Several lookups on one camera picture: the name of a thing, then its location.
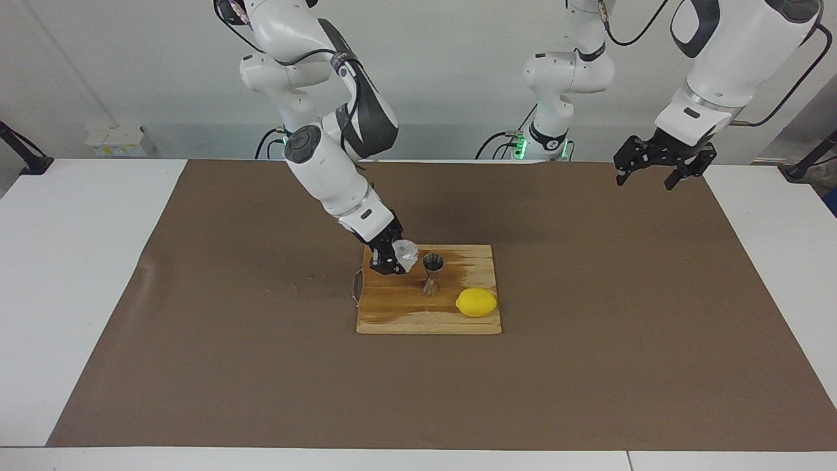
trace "brown paper mat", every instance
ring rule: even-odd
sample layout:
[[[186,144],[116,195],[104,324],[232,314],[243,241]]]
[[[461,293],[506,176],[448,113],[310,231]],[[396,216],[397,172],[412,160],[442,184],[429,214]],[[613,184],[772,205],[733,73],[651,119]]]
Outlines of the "brown paper mat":
[[[190,162],[49,446],[837,450],[706,183],[372,164],[406,236],[490,244],[504,333],[355,333],[362,250],[283,163]]]

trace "yellow lemon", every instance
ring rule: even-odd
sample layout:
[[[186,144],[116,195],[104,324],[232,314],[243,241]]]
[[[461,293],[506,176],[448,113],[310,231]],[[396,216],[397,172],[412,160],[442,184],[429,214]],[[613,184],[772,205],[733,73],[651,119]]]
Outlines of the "yellow lemon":
[[[470,287],[460,294],[456,307],[470,318],[481,318],[497,309],[497,298],[487,289]]]

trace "wooden cutting board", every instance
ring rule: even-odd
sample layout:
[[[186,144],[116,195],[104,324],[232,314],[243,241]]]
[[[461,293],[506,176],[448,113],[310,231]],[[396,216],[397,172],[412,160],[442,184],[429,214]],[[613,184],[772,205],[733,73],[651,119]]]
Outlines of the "wooden cutting board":
[[[419,262],[407,275],[384,276],[369,268],[372,253],[363,259],[362,289],[357,310],[359,334],[494,335],[502,332],[500,309],[483,318],[469,318],[456,308],[456,299],[469,287],[497,295],[491,246],[418,246]],[[427,273],[421,259],[429,253],[444,258],[437,274],[439,293],[422,292]]]

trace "white robot link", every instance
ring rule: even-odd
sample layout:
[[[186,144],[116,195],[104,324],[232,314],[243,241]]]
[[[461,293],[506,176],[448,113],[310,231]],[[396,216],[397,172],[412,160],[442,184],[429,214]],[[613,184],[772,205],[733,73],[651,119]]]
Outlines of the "white robot link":
[[[653,165],[675,167],[665,181],[669,190],[701,176],[716,156],[710,140],[733,124],[757,88],[816,28],[823,28],[822,14],[822,0],[683,0],[671,34],[683,54],[695,59],[694,68],[657,117],[654,136],[648,141],[631,136],[616,153],[617,184]]]
[[[249,26],[261,47],[254,45],[259,53],[241,61],[241,78],[279,109],[290,132],[285,145],[290,170],[328,214],[372,249],[372,269],[403,275],[415,262],[414,245],[402,239],[398,217],[355,165],[391,148],[398,122],[346,40],[311,12],[316,3],[214,0],[220,18],[231,29]],[[332,72],[352,96],[319,119],[313,100],[299,89],[327,81]]]
[[[616,0],[605,4],[612,11]],[[537,96],[537,114],[528,127],[523,158],[555,160],[567,139],[573,104],[565,93],[599,93],[614,81],[616,67],[605,50],[605,30],[597,0],[568,0],[567,38],[573,52],[535,54],[526,62],[526,83]]]

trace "metal jigger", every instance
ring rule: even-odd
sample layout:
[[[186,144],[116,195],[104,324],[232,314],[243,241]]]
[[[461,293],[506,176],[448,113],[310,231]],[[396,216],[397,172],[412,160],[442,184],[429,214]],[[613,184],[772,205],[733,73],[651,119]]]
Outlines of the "metal jigger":
[[[424,270],[427,272],[427,282],[424,283],[424,294],[435,296],[439,292],[439,284],[436,282],[436,273],[444,268],[444,259],[438,253],[429,253],[424,256]]]

